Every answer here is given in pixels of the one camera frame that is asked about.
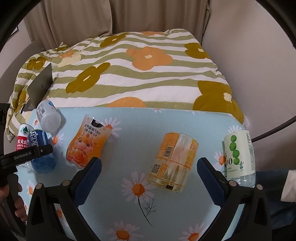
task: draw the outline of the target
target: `blue can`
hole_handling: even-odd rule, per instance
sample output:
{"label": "blue can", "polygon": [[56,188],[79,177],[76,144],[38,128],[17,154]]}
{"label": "blue can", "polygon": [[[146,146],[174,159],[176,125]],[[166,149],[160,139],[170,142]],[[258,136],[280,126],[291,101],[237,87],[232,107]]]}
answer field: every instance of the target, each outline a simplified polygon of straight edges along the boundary
{"label": "blue can", "polygon": [[29,146],[44,146],[49,144],[47,134],[43,130],[33,130],[28,135]]}
{"label": "blue can", "polygon": [[[28,141],[29,146],[44,146],[49,144],[46,132],[39,129],[30,132],[28,135]],[[50,153],[48,155],[33,159],[31,164],[35,172],[39,174],[47,174],[55,168],[57,162],[54,158],[54,155]]]}

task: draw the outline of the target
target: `floral comforter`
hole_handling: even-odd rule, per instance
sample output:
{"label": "floral comforter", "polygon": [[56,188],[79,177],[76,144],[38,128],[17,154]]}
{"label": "floral comforter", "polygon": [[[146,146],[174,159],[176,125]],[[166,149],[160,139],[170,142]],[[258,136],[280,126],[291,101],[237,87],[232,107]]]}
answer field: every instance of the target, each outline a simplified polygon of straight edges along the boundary
{"label": "floral comforter", "polygon": [[6,134],[11,141],[30,113],[27,87],[52,63],[45,98],[56,107],[152,107],[224,112],[243,123],[224,76],[184,29],[126,32],[64,43],[29,58],[10,97]]}

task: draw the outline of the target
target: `qr code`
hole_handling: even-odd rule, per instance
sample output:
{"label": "qr code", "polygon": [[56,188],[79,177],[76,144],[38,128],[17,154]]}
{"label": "qr code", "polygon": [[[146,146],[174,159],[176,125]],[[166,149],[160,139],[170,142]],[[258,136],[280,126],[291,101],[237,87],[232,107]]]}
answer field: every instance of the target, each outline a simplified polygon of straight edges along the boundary
{"label": "qr code", "polygon": [[160,164],[154,164],[152,167],[151,172],[157,174],[159,169],[160,169],[161,165]]}

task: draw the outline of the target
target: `blue gripper pad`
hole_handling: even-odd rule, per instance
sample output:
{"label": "blue gripper pad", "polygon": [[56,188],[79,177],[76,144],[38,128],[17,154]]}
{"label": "blue gripper pad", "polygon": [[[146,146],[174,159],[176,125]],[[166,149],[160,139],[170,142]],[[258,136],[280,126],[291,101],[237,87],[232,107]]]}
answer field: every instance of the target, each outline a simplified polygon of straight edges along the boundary
{"label": "blue gripper pad", "polygon": [[102,162],[93,157],[86,167],[77,172],[72,179],[72,200],[76,207],[83,205],[102,171]]}
{"label": "blue gripper pad", "polygon": [[214,204],[222,207],[225,204],[224,189],[215,177],[216,170],[205,157],[197,161],[197,172]]}

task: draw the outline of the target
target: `daisy print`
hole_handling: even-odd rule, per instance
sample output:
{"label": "daisy print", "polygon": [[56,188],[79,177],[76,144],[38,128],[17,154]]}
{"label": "daisy print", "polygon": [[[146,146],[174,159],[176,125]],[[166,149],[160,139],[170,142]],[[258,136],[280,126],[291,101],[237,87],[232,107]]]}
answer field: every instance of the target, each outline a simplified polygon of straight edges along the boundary
{"label": "daisy print", "polygon": [[196,111],[196,110],[185,110],[186,112],[191,112],[193,115],[195,115],[195,113],[198,113],[198,114],[205,114],[204,112],[201,112],[201,111]]}
{"label": "daisy print", "polygon": [[165,111],[165,109],[160,109],[160,108],[153,108],[154,113],[162,113],[163,111]]}
{"label": "daisy print", "polygon": [[125,240],[125,241],[137,241],[137,238],[143,238],[143,235],[134,233],[136,230],[139,229],[139,227],[136,227],[131,224],[124,224],[123,221],[114,222],[115,228],[110,228],[108,230],[108,234],[113,235],[111,238],[109,238],[109,241],[115,241],[115,240]]}
{"label": "daisy print", "polygon": [[32,182],[31,182],[31,180],[29,180],[29,184],[27,185],[27,190],[28,190],[28,192],[27,192],[27,194],[29,194],[30,196],[32,196],[33,195],[33,192],[34,192],[34,189],[35,189],[35,184],[33,184]]}
{"label": "daisy print", "polygon": [[120,131],[120,130],[122,130],[122,128],[115,127],[115,126],[119,125],[121,121],[117,121],[117,118],[114,118],[112,120],[112,117],[110,117],[109,120],[107,120],[107,119],[105,119],[105,121],[100,121],[99,120],[99,122],[102,123],[103,126],[105,126],[106,128],[108,128],[108,129],[110,129],[112,131],[111,135],[108,138],[109,142],[112,142],[112,136],[114,136],[116,138],[119,137],[119,135],[117,134],[116,131]]}
{"label": "daisy print", "polygon": [[26,214],[28,214],[28,208],[27,208],[27,205],[25,204],[24,207],[25,207],[25,210],[26,210]]}
{"label": "daisy print", "polygon": [[232,133],[232,132],[236,132],[236,131],[241,131],[241,130],[242,130],[242,128],[239,127],[238,125],[236,127],[233,125],[232,128],[231,128],[231,126],[229,127],[228,133]]}
{"label": "daisy print", "polygon": [[183,237],[180,237],[179,240],[188,240],[188,241],[197,241],[203,235],[206,229],[203,229],[204,223],[195,225],[195,228],[189,226],[189,232],[183,232]]}
{"label": "daisy print", "polygon": [[132,178],[132,182],[123,178],[124,184],[122,184],[121,186],[124,189],[122,189],[121,192],[123,192],[123,196],[128,196],[126,199],[127,202],[134,200],[135,204],[139,205],[145,219],[151,225],[151,223],[147,219],[147,216],[151,213],[156,212],[155,205],[154,205],[154,199],[152,199],[151,204],[148,203],[144,207],[146,214],[144,213],[144,210],[143,210],[141,204],[144,202],[144,200],[148,202],[148,201],[150,201],[150,198],[154,197],[154,194],[152,192],[150,192],[150,190],[157,188],[157,186],[150,184],[145,180],[145,173],[144,172],[141,174],[140,179],[139,179],[137,171],[134,171],[131,173],[131,178]]}
{"label": "daisy print", "polygon": [[56,136],[52,137],[52,144],[60,146],[63,144],[62,140],[64,139],[64,133],[57,134]]}
{"label": "daisy print", "polygon": [[37,128],[38,127],[38,124],[39,124],[39,120],[36,118],[36,119],[34,119],[34,121],[33,121],[33,123],[32,123],[32,126],[34,127],[34,128]]}
{"label": "daisy print", "polygon": [[56,208],[56,212],[57,212],[57,216],[59,217],[61,223],[66,224],[68,226],[68,222],[65,218],[64,212],[61,208],[60,204],[54,204],[55,208]]}
{"label": "daisy print", "polygon": [[222,173],[226,173],[226,156],[219,151],[219,153],[215,152],[214,158],[218,161],[216,162],[213,167]]}

